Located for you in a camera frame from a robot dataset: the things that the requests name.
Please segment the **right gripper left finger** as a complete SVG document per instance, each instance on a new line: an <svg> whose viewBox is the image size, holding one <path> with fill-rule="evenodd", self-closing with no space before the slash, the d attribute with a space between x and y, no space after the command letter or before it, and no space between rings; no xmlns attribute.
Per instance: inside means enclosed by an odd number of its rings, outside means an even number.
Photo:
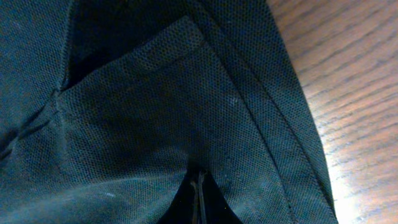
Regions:
<svg viewBox="0 0 398 224"><path fill-rule="evenodd" d="M194 180L190 182L190 185L193 187L194 191L192 224L197 224L198 223L198 186Z"/></svg>

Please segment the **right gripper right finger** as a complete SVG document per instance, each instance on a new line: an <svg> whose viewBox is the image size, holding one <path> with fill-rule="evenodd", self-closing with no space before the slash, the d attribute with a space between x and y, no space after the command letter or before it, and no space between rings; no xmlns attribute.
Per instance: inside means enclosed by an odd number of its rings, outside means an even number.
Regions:
<svg viewBox="0 0 398 224"><path fill-rule="evenodd" d="M199 203L200 203L201 224L207 224L206 207L205 207L205 199L204 199L204 191L203 191L205 175L206 175L206 172L200 171L199 176L198 176L198 193L199 193Z"/></svg>

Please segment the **black polo shirt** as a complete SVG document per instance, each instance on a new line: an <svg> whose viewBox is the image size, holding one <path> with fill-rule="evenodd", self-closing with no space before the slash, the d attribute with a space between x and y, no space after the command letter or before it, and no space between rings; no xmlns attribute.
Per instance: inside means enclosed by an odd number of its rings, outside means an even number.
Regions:
<svg viewBox="0 0 398 224"><path fill-rule="evenodd" d="M2 0L1 222L336 223L265 0Z"/></svg>

